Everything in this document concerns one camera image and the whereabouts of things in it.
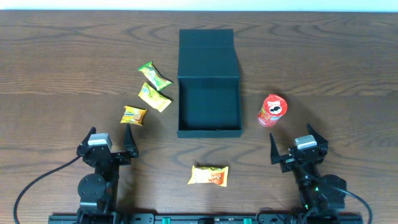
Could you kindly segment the yellow snack packet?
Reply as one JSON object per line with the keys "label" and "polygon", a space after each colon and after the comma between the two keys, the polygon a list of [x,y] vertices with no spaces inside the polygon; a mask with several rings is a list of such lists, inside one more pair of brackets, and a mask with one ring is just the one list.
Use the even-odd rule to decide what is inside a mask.
{"label": "yellow snack packet", "polygon": [[161,95],[146,82],[143,84],[138,96],[159,112],[163,112],[163,110],[172,103],[170,99]]}

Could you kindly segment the red Pringles can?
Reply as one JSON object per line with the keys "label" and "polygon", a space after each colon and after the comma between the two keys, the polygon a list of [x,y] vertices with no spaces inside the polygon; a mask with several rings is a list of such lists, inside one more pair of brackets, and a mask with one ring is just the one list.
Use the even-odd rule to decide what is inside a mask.
{"label": "red Pringles can", "polygon": [[264,100],[257,115],[258,122],[265,127],[272,127],[287,112],[288,105],[283,97],[270,94]]}

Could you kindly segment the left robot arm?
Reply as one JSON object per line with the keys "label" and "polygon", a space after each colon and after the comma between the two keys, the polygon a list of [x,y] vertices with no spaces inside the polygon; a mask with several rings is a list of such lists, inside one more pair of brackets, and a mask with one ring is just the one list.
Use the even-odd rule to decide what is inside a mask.
{"label": "left robot arm", "polygon": [[139,155],[129,124],[124,133],[124,151],[112,152],[112,146],[108,133],[97,133],[96,128],[92,127],[77,147],[76,154],[95,170],[78,184],[80,207],[77,223],[123,222],[116,211],[119,168],[130,165],[131,159]]}

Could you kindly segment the green snack packet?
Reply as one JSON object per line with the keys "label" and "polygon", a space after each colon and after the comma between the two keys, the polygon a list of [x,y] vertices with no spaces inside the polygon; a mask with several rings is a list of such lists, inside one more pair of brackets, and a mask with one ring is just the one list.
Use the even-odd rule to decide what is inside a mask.
{"label": "green snack packet", "polygon": [[144,76],[154,85],[157,91],[160,91],[172,84],[170,80],[160,75],[152,61],[141,65],[138,70],[142,72]]}

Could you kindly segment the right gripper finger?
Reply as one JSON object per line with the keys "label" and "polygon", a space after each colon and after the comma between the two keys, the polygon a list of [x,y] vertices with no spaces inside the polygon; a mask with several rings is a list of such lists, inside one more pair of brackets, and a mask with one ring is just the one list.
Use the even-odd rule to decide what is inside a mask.
{"label": "right gripper finger", "polygon": [[307,124],[307,131],[314,137],[318,146],[328,146],[328,141],[318,132],[316,132],[309,123]]}
{"label": "right gripper finger", "polygon": [[270,133],[269,136],[270,136],[270,141],[271,141],[271,153],[270,153],[271,160],[279,161],[280,155],[279,155],[276,143],[274,141],[274,137],[273,137],[272,133]]}

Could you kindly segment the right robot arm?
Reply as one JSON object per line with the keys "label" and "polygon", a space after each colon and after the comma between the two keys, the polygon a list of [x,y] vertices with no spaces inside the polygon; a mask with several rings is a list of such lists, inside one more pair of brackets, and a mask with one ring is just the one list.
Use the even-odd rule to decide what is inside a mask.
{"label": "right robot arm", "polygon": [[338,212],[345,208],[347,183],[337,175],[320,175],[317,165],[328,153],[328,141],[309,124],[308,135],[295,139],[289,152],[280,155],[274,137],[271,140],[271,163],[283,173],[292,172],[305,209],[297,223],[338,223]]}

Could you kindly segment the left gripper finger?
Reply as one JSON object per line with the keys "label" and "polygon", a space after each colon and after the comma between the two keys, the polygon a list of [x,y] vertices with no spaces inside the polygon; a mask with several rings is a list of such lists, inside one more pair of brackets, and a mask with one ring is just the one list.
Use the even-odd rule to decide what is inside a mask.
{"label": "left gripper finger", "polygon": [[90,136],[92,135],[92,134],[95,134],[96,133],[96,128],[95,127],[92,127],[90,130],[89,130],[89,132],[88,132],[88,134],[86,135],[86,137],[84,138],[84,140],[81,142],[81,146],[87,146],[88,145],[88,141],[89,141],[89,139],[90,139]]}
{"label": "left gripper finger", "polygon": [[130,124],[126,125],[123,146],[127,152],[137,152],[137,146],[132,136]]}

